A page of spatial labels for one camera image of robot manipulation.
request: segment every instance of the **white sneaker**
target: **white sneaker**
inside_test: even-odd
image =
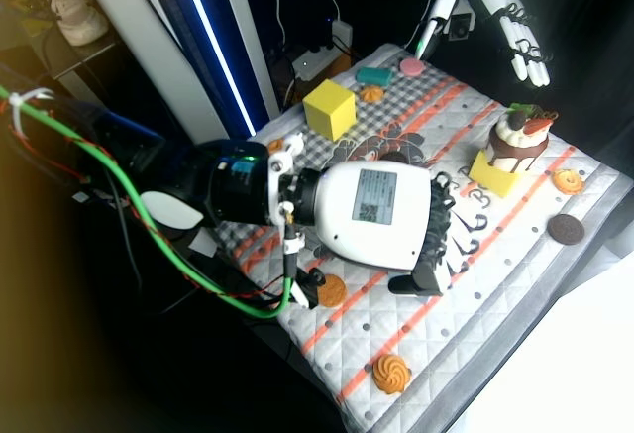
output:
[[[74,47],[94,42],[108,32],[106,18],[86,0],[48,0],[59,17],[57,25]]]

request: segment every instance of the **qr code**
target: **qr code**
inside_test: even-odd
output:
[[[370,205],[368,203],[361,204],[361,210],[359,210],[359,219],[362,222],[376,223],[377,216],[378,216],[378,205]]]

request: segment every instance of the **green eraser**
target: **green eraser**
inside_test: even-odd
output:
[[[357,81],[365,84],[388,86],[392,80],[392,70],[387,68],[361,68],[357,71]]]

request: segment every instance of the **pink round object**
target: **pink round object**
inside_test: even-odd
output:
[[[425,69],[425,64],[416,58],[406,58],[400,63],[400,72],[405,76],[418,76]]]

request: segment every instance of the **robotic hand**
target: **robotic hand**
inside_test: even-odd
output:
[[[512,54],[511,66],[520,81],[529,80],[534,86],[547,86],[550,76],[545,58],[529,27],[529,17],[520,0],[471,0],[485,17],[499,23]],[[469,0],[436,0],[427,25],[416,48],[416,57],[430,56],[441,34],[449,40],[463,40],[474,29],[476,13]]]

